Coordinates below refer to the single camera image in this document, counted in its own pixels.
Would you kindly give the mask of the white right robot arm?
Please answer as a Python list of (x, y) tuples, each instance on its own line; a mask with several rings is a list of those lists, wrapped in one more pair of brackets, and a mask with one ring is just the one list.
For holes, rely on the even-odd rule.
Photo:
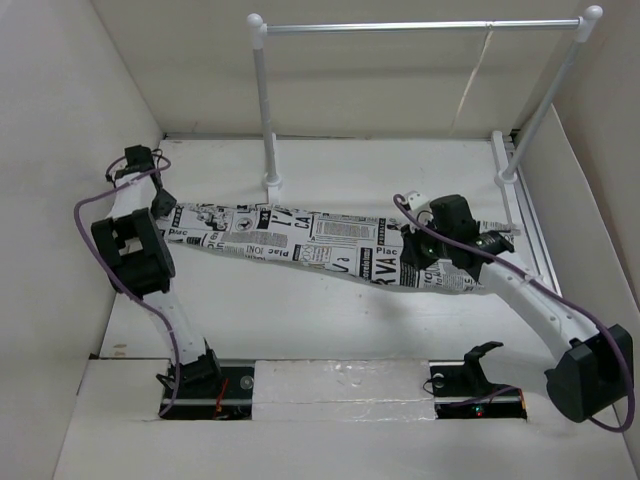
[(467, 200), (447, 195), (423, 202), (418, 193), (396, 194), (406, 218), (402, 259), (418, 270), (450, 262), (497, 295), (544, 342), (556, 361), (545, 371), (546, 392), (567, 419), (590, 421), (615, 433), (636, 416), (634, 341), (621, 325), (551, 290), (519, 259), (505, 232), (482, 230)]

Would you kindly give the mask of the white metal clothes rack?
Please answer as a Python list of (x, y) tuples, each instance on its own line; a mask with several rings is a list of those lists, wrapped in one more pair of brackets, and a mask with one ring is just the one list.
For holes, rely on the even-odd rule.
[(302, 38), (304, 47), (309, 48), (311, 39), (320, 36), (374, 39), (378, 35), (400, 35), (409, 38), (414, 34), (422, 34), (434, 42), (424, 47), (423, 52), (427, 59), (423, 63), (392, 62), (389, 56), (385, 56), (381, 61), (361, 68), (347, 66), (337, 70), (316, 68), (304, 71), (300, 76), (310, 80), (385, 81), (390, 92), (398, 92), (402, 86), (413, 82), (415, 85), (407, 97), (410, 100), (420, 100), (425, 104), (426, 109), (421, 116), (430, 123), (427, 127), (415, 128), (413, 135), (440, 139), (455, 136), (471, 138), (482, 137), (491, 130), (487, 124), (466, 127), (461, 118), (452, 136), (448, 135), (448, 130), (469, 74), (477, 61), (487, 27), (494, 28), (493, 37), (504, 32), (513, 34), (564, 32), (570, 36), (571, 42), (565, 58), (534, 113), (540, 116), (549, 109), (573, 59), (581, 46), (588, 41), (602, 15), (601, 6), (591, 5), (571, 18), (561, 19), (270, 24), (261, 15), (250, 13), (246, 18), (246, 25), (253, 54), (264, 147), (264, 172), (260, 180), (264, 198), (270, 203), (280, 202), (284, 184), (278, 169), (277, 136), (272, 125), (269, 105), (269, 76), (265, 54), (265, 45), (269, 40)]

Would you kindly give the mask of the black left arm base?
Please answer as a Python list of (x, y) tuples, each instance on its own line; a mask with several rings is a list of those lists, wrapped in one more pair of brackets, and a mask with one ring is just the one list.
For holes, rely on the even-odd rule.
[(157, 375), (163, 387), (159, 417), (163, 420), (244, 421), (252, 418), (255, 361), (223, 360), (218, 385), (182, 382), (173, 398), (173, 373)]

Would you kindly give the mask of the aluminium rail right side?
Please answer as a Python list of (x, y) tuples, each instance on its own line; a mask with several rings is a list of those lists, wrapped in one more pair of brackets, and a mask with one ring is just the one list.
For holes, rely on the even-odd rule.
[(543, 281), (551, 289), (561, 294), (558, 277), (546, 244), (544, 233), (538, 219), (534, 202), (526, 184), (524, 173), (517, 170), (517, 181), (512, 185), (518, 202), (521, 224), (526, 235), (528, 246), (526, 250), (530, 259), (528, 263), (536, 268)]

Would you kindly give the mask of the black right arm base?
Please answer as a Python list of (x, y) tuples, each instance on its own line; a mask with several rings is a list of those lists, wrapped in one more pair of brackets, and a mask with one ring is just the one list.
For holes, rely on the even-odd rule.
[(528, 413), (520, 388), (491, 382), (481, 360), (503, 347), (498, 341), (474, 346), (461, 360), (430, 360), (422, 389), (434, 401), (437, 420), (520, 419)]

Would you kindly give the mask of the newspaper print trousers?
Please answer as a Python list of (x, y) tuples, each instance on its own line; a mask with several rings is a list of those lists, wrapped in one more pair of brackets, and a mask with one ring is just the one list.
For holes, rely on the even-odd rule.
[(479, 293), (485, 288), (438, 259), (424, 270), (401, 259), (396, 218), (306, 211), (268, 204), (179, 203), (157, 221), (164, 239), (250, 260), (293, 263), (382, 287)]

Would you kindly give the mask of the beige clothes hanger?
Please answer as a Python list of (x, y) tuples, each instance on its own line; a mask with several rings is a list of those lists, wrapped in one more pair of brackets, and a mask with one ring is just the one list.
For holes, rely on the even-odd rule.
[(482, 66), (483, 62), (484, 62), (487, 50), (489, 49), (489, 46), (490, 46), (490, 44), (492, 42), (493, 35), (494, 35), (494, 28), (493, 27), (487, 27), (486, 28), (486, 33), (485, 33), (485, 35), (483, 37), (481, 50), (480, 50), (480, 52), (478, 54), (478, 57), (477, 57), (477, 61), (476, 61), (474, 67), (472, 68), (472, 70), (471, 70), (471, 72), (469, 74), (467, 83), (466, 83), (465, 88), (464, 88), (464, 90), (463, 90), (463, 92), (461, 94), (461, 97), (460, 97), (460, 100), (459, 100), (455, 115), (454, 115), (454, 117), (453, 117), (453, 119), (452, 119), (452, 121), (450, 123), (449, 130), (448, 130), (448, 135), (449, 136), (452, 136), (456, 132), (457, 125), (458, 125), (458, 122), (459, 122), (459, 120), (461, 118), (461, 115), (463, 113), (465, 103), (466, 103), (466, 101), (467, 101), (467, 99), (469, 97), (469, 93), (471, 91), (471, 88), (472, 88), (472, 86), (473, 86), (473, 84), (475, 82), (475, 79), (476, 79), (476, 77), (477, 77), (477, 75), (478, 75), (478, 73), (479, 73), (479, 71), (481, 69), (481, 66)]

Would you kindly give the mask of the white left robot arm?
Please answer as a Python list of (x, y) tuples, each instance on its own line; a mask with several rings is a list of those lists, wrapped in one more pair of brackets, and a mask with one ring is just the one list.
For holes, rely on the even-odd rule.
[(157, 221), (172, 213), (177, 200), (162, 182), (162, 155), (142, 145), (124, 149), (120, 168), (105, 173), (116, 194), (106, 218), (90, 227), (98, 258), (115, 275), (114, 289), (130, 294), (151, 314), (174, 360), (158, 379), (170, 389), (216, 394), (223, 373), (207, 341), (189, 325), (172, 280), (175, 265)]

